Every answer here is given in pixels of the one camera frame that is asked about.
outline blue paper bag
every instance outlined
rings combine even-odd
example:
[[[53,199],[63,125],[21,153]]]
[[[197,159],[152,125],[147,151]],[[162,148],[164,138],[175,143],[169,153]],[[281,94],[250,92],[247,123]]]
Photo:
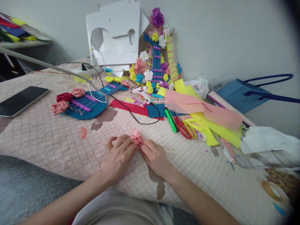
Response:
[[[287,77],[287,78],[279,81],[273,81],[273,82],[259,84],[259,85],[252,85],[248,83],[249,81],[262,80],[267,78],[276,78],[276,77]],[[250,79],[246,81],[236,79],[230,82],[228,85],[224,86],[219,91],[217,91],[217,93],[241,113],[246,113],[251,109],[254,109],[255,107],[268,101],[269,99],[300,103],[299,99],[273,95],[270,92],[260,88],[260,86],[283,82],[291,79],[292,77],[293,77],[292,74],[279,74],[279,75],[273,75],[267,77],[259,77],[259,78]]]

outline bag handle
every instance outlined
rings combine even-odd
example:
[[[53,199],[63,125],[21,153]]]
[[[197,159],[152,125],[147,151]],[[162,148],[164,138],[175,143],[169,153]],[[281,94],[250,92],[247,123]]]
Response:
[[[261,93],[261,92],[249,91],[249,92],[245,93],[244,95],[245,96],[250,96],[252,94],[262,96],[258,100],[263,100],[264,98],[268,98],[268,99],[273,99],[273,100],[283,101],[283,102],[300,103],[300,99],[290,98],[290,97],[284,97],[284,96],[280,96],[280,95],[273,95],[273,94]]]
[[[275,77],[288,77],[279,81],[273,81],[273,82],[269,82],[269,83],[264,83],[264,84],[259,84],[256,85],[256,87],[260,87],[263,85],[268,85],[268,84],[274,84],[274,83],[279,83],[279,82],[283,82],[289,79],[292,79],[294,75],[287,73],[287,74],[279,74],[279,75],[272,75],[272,76],[266,76],[266,77],[259,77],[259,78],[254,78],[254,79],[250,79],[250,80],[246,80],[244,82],[248,83],[249,81],[254,81],[254,80],[262,80],[262,79],[267,79],[267,78],[275,78]]]

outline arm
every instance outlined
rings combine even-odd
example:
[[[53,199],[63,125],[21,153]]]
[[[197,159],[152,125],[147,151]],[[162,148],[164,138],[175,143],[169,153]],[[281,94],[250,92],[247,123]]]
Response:
[[[111,137],[107,142],[107,160],[100,171],[20,224],[67,224],[84,206],[123,177],[136,147],[128,135]]]
[[[140,148],[140,153],[148,165],[172,186],[200,224],[239,224],[213,198],[169,163],[162,146],[146,140]]]

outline red scissors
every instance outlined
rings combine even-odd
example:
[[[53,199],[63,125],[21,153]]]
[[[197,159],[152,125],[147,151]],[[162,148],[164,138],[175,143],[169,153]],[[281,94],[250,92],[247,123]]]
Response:
[[[195,139],[197,137],[195,130],[186,122],[184,122],[177,114],[175,110],[173,110],[178,117],[179,123],[178,123],[178,129],[180,133],[186,138],[186,139]]]

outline quilted bedspread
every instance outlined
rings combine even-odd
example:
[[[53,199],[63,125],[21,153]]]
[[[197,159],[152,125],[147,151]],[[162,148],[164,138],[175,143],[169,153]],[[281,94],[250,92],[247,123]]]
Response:
[[[64,64],[72,70],[80,64]],[[131,135],[134,128],[144,139],[153,139],[166,150],[169,161],[192,182],[212,196],[242,224],[274,224],[279,214],[260,184],[264,170],[242,169],[226,162],[222,146],[210,148],[206,143],[187,140],[174,133],[166,119],[152,125],[138,124],[129,112],[108,106],[94,119],[76,120],[54,115],[50,106],[56,95],[70,92],[74,87],[88,90],[88,84],[76,83],[66,74],[52,69],[34,72],[0,83],[0,101],[28,86],[51,90],[49,94],[14,119],[0,118],[0,154],[26,160],[51,172],[73,179],[86,180],[100,170],[105,162],[106,140],[111,136]],[[132,93],[118,91],[119,100]],[[154,122],[139,114],[144,123]],[[186,209],[175,191],[157,176],[137,152],[126,175],[116,187],[130,196],[167,203]]]

